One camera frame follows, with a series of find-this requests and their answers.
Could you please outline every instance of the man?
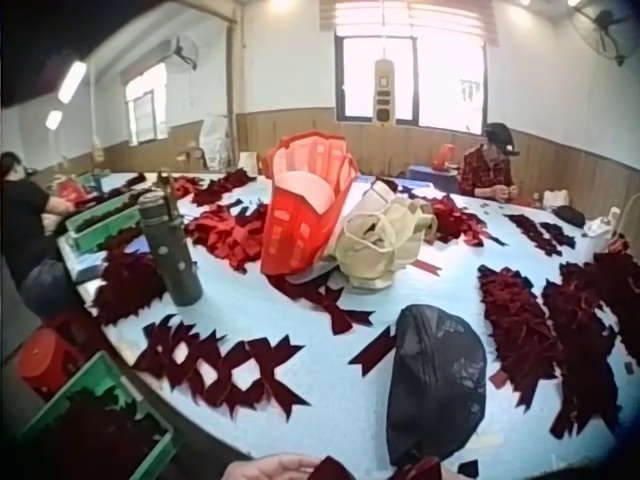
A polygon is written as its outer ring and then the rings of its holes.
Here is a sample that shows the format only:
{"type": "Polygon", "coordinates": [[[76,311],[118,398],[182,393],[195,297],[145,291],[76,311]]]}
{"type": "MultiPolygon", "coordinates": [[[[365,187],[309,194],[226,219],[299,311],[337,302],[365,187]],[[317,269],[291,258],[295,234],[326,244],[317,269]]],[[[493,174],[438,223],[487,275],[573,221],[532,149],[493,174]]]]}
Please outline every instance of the man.
{"type": "Polygon", "coordinates": [[[464,156],[460,174],[460,194],[506,202],[518,196],[511,178],[509,157],[517,157],[511,131],[504,123],[489,123],[484,131],[486,143],[464,156]]]}
{"type": "Polygon", "coordinates": [[[68,215],[73,205],[27,179],[15,153],[2,153],[0,165],[2,255],[25,305],[43,320],[82,306],[56,240],[45,235],[42,221],[45,213],[68,215]]]}

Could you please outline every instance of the woman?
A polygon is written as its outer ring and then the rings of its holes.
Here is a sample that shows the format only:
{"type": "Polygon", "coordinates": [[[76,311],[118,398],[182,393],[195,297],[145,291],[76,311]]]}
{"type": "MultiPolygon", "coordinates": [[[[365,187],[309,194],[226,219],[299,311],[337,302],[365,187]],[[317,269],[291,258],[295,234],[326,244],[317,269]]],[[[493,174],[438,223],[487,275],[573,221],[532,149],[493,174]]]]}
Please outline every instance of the woman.
{"type": "Polygon", "coordinates": [[[56,240],[45,235],[42,220],[43,214],[64,217],[74,211],[73,205],[27,179],[15,153],[2,153],[0,165],[2,255],[25,305],[42,320],[82,306],[56,240]]]}

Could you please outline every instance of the baseball cap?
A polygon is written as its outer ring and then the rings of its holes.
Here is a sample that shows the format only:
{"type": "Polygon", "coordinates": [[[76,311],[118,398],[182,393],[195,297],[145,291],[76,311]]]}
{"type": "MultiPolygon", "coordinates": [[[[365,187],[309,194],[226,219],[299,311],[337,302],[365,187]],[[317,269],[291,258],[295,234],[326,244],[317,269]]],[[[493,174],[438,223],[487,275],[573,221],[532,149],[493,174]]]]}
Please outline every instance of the baseball cap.
{"type": "Polygon", "coordinates": [[[513,143],[511,130],[504,123],[487,123],[484,129],[484,136],[505,155],[509,157],[520,155],[513,143]]]}

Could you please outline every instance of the black plastic bag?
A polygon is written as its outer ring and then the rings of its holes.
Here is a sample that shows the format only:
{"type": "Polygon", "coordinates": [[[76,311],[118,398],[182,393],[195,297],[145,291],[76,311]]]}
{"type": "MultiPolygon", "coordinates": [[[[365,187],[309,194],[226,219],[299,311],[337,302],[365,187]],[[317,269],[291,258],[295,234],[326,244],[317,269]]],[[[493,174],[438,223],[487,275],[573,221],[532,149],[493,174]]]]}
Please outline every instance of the black plastic bag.
{"type": "Polygon", "coordinates": [[[405,307],[396,326],[387,450],[403,468],[444,460],[484,418],[487,354],[467,322],[431,305],[405,307]]]}

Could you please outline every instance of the hand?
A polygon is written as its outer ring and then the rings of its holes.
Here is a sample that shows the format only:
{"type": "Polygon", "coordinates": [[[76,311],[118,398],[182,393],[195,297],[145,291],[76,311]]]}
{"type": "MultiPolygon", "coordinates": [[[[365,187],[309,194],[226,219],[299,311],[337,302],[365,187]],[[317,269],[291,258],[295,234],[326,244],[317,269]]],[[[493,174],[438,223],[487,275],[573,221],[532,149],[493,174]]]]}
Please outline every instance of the hand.
{"type": "Polygon", "coordinates": [[[222,480],[306,480],[320,462],[320,459],[305,455],[269,455],[233,462],[222,480]]]}
{"type": "Polygon", "coordinates": [[[493,198],[499,202],[504,202],[509,198],[509,188],[504,185],[496,185],[493,187],[493,198]]]}

